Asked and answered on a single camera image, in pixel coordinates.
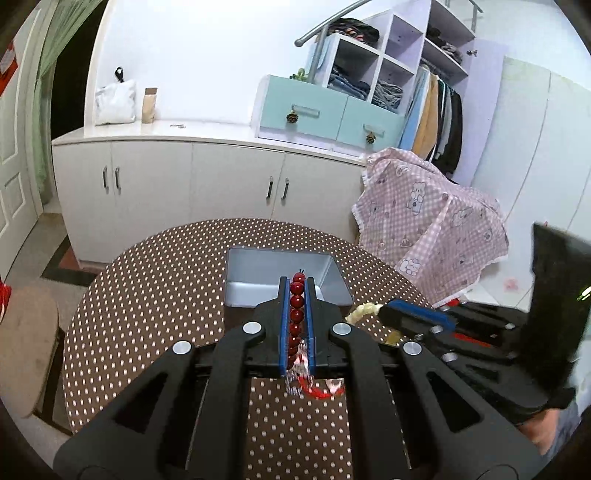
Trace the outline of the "person's right hand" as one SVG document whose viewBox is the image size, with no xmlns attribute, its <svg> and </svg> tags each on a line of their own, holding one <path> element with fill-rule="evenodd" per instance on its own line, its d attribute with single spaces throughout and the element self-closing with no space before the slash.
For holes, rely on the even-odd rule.
<svg viewBox="0 0 591 480">
<path fill-rule="evenodd" d="M 547 409 L 518 426 L 549 462 L 570 440 L 581 422 L 578 404 L 573 400 L 564 409 Z"/>
</svg>

